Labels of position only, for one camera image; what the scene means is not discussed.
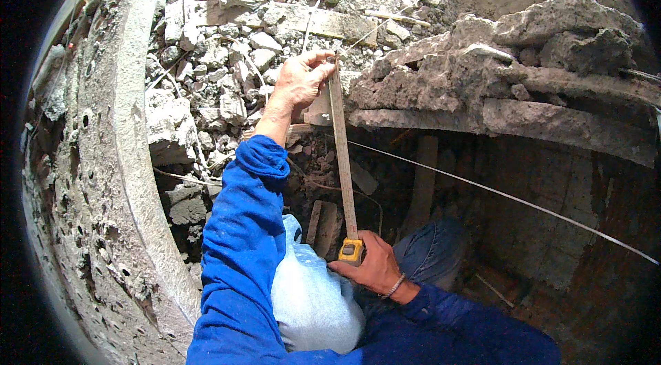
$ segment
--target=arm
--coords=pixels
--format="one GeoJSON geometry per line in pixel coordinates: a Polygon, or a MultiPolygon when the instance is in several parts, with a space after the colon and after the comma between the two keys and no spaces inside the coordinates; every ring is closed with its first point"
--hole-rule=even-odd
{"type": "Polygon", "coordinates": [[[288,60],[255,135],[237,148],[203,231],[202,316],[187,363],[272,363],[286,357],[273,317],[271,286],[285,254],[282,187],[285,142],[295,109],[310,105],[334,66],[332,51],[288,60]],[[307,66],[317,67],[307,72],[307,66]]]}
{"type": "MultiPolygon", "coordinates": [[[[392,247],[373,232],[362,230],[367,255],[360,267],[330,262],[328,267],[368,289],[387,294],[400,277],[392,247]]],[[[405,280],[391,295],[407,319],[424,329],[443,329],[461,336],[454,353],[478,351],[497,364],[559,364],[553,341],[537,329],[437,287],[405,280]]]]}

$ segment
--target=bracelet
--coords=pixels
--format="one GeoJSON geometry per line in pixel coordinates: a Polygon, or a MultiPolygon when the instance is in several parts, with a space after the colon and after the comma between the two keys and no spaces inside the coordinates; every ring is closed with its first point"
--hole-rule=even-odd
{"type": "Polygon", "coordinates": [[[406,278],[407,278],[407,274],[402,273],[402,276],[400,276],[399,279],[397,280],[397,282],[392,286],[392,288],[390,288],[390,292],[388,292],[385,295],[379,294],[379,296],[381,296],[381,299],[390,298],[392,296],[392,294],[395,293],[395,291],[397,290],[399,285],[401,285],[404,282],[404,279],[406,279],[406,278]]]}

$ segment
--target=hand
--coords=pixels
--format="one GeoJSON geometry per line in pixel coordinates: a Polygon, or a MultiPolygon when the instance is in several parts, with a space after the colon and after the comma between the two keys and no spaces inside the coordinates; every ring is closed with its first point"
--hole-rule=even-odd
{"type": "Polygon", "coordinates": [[[335,53],[331,50],[308,51],[285,61],[277,76],[273,98],[284,101],[293,111],[301,111],[312,104],[324,80],[335,70],[326,58],[335,53]]]}
{"type": "MultiPolygon", "coordinates": [[[[387,294],[401,276],[392,246],[369,230],[359,230],[358,237],[365,244],[367,252],[363,263],[359,267],[355,267],[345,262],[334,261],[328,263],[328,267],[372,292],[387,294]]],[[[391,299],[397,303],[406,304],[419,291],[418,285],[405,280],[391,295],[391,299]]]]}

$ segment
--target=denim jeans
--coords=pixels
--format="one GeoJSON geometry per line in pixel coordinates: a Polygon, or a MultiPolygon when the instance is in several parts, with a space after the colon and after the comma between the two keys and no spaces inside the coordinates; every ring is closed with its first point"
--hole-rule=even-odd
{"type": "MultiPolygon", "coordinates": [[[[271,289],[273,314],[288,351],[332,349],[343,354],[359,342],[365,318],[396,305],[357,287],[326,268],[291,215],[282,217],[287,232],[285,258],[271,289]]],[[[468,234],[453,219],[431,222],[393,247],[407,278],[450,290],[468,243],[468,234]]]]}

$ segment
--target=blue jacket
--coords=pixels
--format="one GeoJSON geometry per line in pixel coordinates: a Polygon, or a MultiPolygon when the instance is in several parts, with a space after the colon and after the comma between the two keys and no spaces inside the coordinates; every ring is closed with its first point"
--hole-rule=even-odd
{"type": "Polygon", "coordinates": [[[356,350],[287,353],[270,290],[285,254],[287,152],[265,136],[241,143],[204,227],[202,316],[188,364],[559,364],[553,341],[493,308],[422,284],[368,322],[356,350]]]}

